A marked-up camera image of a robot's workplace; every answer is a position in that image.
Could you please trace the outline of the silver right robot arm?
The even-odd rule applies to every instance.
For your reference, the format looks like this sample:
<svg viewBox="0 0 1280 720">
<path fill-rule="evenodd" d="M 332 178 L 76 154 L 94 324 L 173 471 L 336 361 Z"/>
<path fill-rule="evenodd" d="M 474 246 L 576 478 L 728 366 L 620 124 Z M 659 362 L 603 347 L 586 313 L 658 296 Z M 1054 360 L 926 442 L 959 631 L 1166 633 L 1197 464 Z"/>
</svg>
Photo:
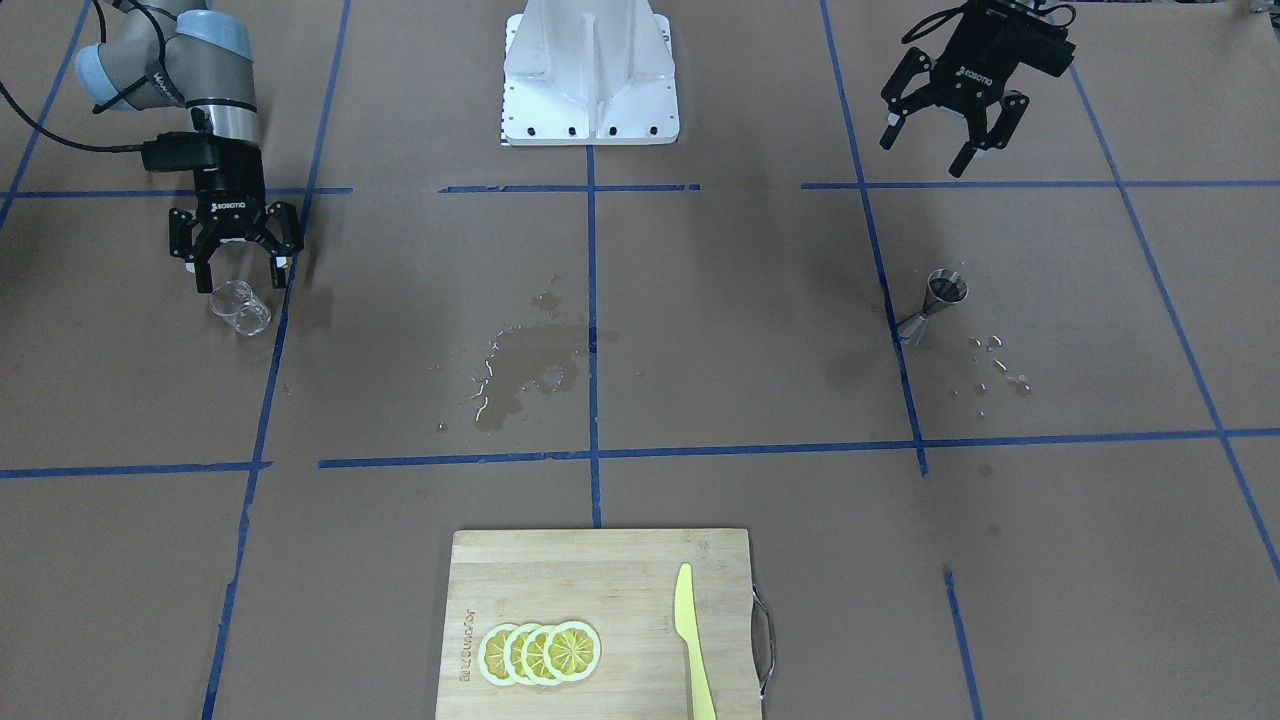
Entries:
<svg viewBox="0 0 1280 720">
<path fill-rule="evenodd" d="M 212 255 L 227 243 L 253 243 L 271 259 L 273 287 L 284 288 L 305 240 L 297 209 L 266 197 L 246 26 L 205 1 L 119 1 L 116 9 L 118 35 L 82 47 L 76 76 L 96 113 L 184 113 L 187 129 L 140 146 L 146 170 L 193 178 L 195 209 L 168 214 L 170 255 L 195 275 L 200 293 L 211 293 Z"/>
</svg>

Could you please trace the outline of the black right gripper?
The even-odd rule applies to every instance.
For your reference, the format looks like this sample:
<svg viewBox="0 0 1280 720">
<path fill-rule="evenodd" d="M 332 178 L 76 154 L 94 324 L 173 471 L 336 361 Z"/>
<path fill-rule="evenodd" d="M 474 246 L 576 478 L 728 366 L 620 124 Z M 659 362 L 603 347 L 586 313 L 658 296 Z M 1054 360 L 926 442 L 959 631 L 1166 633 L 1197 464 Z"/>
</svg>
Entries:
<svg viewBox="0 0 1280 720">
<path fill-rule="evenodd" d="M 211 258 L 230 242 L 262 247 L 271 259 L 271 287 L 284 290 L 291 261 L 305 249 L 305 237 L 293 204 L 266 202 L 262 154 L 261 165 L 189 172 L 197 205 L 191 213 L 170 209 L 168 238 L 170 255 L 195 275 L 196 291 L 212 292 Z"/>
</svg>

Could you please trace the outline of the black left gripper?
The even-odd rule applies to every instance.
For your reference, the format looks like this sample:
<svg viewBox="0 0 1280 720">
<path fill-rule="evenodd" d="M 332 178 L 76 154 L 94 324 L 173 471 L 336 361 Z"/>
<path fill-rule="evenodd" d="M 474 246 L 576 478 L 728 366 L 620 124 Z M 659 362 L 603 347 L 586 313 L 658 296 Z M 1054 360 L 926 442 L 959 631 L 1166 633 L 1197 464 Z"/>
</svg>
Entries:
<svg viewBox="0 0 1280 720">
<path fill-rule="evenodd" d="M 883 150 L 892 149 L 906 117 L 928 106 L 950 110 L 966 122 L 968 140 L 948 167 L 954 178 L 963 177 L 979 154 L 1009 145 L 1030 104 L 1027 95 L 1007 87 L 1015 69 L 1025 64 L 995 51 L 1006 19 L 1004 10 L 1011 3 L 1019 1 L 965 1 L 925 17 L 902 36 L 908 51 L 879 94 L 887 106 L 887 127 L 879 138 Z M 1042 1 L 1019 4 L 1050 12 L 1047 19 L 1052 14 Z M 951 19 L 959 23 L 937 58 L 914 46 Z"/>
</svg>

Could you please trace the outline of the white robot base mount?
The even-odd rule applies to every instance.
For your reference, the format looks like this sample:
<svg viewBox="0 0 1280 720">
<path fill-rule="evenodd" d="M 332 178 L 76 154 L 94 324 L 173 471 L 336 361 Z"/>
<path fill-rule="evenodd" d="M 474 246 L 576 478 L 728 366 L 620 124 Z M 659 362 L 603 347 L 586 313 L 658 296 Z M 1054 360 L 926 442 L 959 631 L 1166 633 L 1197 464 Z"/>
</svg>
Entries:
<svg viewBox="0 0 1280 720">
<path fill-rule="evenodd" d="M 504 146 L 677 142 L 671 23 L 649 1 L 529 1 L 504 41 Z"/>
</svg>

